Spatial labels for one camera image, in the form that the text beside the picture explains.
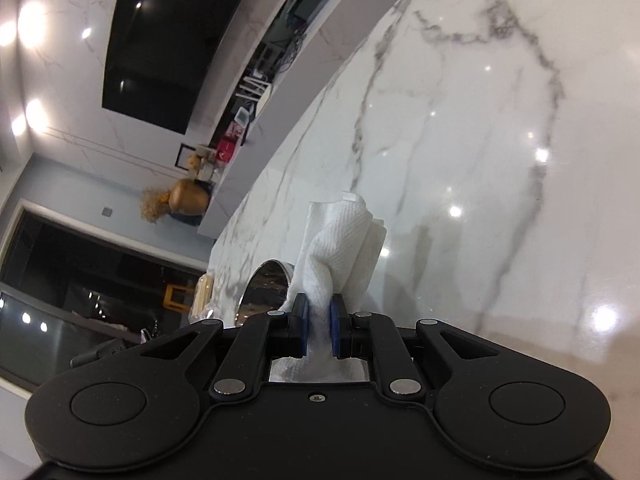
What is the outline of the blue steel bowl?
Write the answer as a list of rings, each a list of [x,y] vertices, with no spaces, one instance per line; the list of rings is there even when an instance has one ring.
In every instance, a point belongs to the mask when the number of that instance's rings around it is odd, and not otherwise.
[[[235,325],[242,326],[255,314],[278,310],[288,296],[294,266],[270,259],[258,266],[248,280],[235,312]]]

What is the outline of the white paper towel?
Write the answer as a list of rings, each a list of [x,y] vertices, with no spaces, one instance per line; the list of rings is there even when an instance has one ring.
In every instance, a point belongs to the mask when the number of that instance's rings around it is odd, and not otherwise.
[[[373,217],[364,199],[345,193],[341,200],[309,205],[302,244],[288,296],[281,309],[293,309],[297,294],[309,301],[307,355],[271,365],[273,382],[364,382],[367,365],[332,354],[330,301],[340,295],[349,313],[362,308],[384,245],[384,221]]]

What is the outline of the bamboo skewer pack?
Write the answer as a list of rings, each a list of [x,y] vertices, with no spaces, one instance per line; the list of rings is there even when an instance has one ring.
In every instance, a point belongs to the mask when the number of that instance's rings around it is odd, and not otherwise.
[[[212,298],[214,288],[214,277],[210,273],[203,274],[195,285],[194,298],[190,310],[190,318],[198,320],[207,310],[207,306]]]

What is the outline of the golden gourd ornament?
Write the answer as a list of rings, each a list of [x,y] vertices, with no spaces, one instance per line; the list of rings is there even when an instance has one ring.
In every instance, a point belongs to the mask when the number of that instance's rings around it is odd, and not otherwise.
[[[174,214],[201,216],[208,208],[209,194],[190,179],[178,180],[170,189],[168,206]]]

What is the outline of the yellow plush toy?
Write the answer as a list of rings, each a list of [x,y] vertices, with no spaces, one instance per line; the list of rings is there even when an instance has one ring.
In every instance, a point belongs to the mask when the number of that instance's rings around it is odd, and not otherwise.
[[[201,170],[202,158],[197,154],[192,154],[188,158],[188,170],[197,174]]]

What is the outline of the black framed picture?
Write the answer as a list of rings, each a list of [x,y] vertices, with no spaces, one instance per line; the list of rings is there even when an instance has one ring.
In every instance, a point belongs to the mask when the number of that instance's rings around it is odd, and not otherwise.
[[[176,156],[175,167],[189,171],[192,168],[191,158],[195,154],[196,149],[193,146],[181,143]]]

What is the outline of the red gift box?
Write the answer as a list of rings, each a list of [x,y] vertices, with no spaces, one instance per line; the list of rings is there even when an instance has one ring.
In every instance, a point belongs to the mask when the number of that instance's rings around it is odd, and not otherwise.
[[[235,140],[222,138],[217,144],[215,159],[228,164],[233,157],[235,147]]]

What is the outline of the white digital clock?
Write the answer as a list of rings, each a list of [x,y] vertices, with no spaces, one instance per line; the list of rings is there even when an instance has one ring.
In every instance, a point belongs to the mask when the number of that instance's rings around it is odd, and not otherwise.
[[[240,107],[236,112],[234,121],[242,128],[246,128],[250,123],[250,112],[244,107]]]

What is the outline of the white wifi router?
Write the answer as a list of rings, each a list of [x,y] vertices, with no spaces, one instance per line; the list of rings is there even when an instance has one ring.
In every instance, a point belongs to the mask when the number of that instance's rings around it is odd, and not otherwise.
[[[272,84],[251,76],[244,76],[236,87],[235,96],[253,102],[255,113],[259,114],[270,99]]]

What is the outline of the black wall television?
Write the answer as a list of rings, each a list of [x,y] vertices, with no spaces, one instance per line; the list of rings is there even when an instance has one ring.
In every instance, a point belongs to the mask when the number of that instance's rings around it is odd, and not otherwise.
[[[210,63],[242,0],[117,0],[102,107],[186,133]]]

